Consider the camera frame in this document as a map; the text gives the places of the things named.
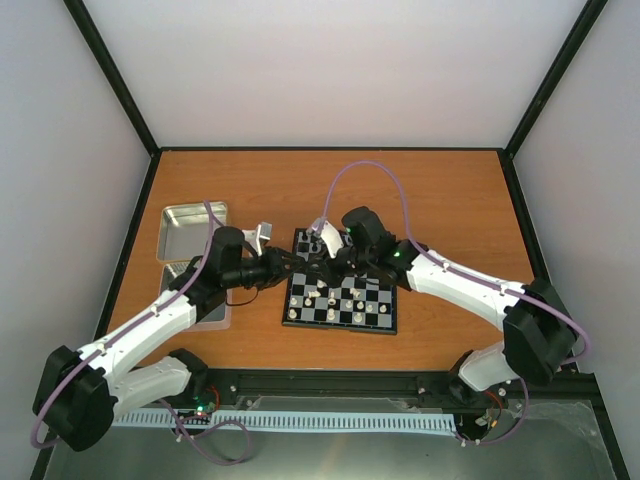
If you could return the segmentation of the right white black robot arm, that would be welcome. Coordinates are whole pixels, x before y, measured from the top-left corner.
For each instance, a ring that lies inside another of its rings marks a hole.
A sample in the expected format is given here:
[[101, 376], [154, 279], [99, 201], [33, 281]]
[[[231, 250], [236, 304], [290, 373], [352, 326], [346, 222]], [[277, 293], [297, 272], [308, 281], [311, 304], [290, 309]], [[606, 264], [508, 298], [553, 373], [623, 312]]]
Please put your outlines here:
[[345, 214], [340, 229], [318, 218], [307, 232], [320, 244], [309, 271], [324, 283], [338, 286], [348, 276], [364, 275], [443, 299], [502, 333], [502, 340], [464, 353], [449, 370], [448, 390], [462, 404], [512, 380], [549, 385], [577, 343], [577, 327], [544, 279], [521, 284], [452, 262], [424, 244], [397, 238], [365, 206]]

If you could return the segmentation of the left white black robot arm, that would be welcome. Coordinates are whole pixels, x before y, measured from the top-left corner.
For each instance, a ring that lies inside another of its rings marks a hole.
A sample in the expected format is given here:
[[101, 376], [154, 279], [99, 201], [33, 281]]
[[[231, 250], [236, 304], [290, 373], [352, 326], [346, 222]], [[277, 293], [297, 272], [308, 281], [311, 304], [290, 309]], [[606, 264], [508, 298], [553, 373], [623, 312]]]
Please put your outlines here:
[[303, 265], [302, 257], [278, 247], [255, 250], [240, 229], [215, 229], [204, 253], [143, 311], [78, 350], [61, 346], [48, 356], [33, 404], [37, 424], [80, 452], [140, 406], [176, 395], [201, 400], [207, 367], [193, 354], [179, 351], [144, 368], [138, 363], [224, 304], [228, 290], [272, 288]]

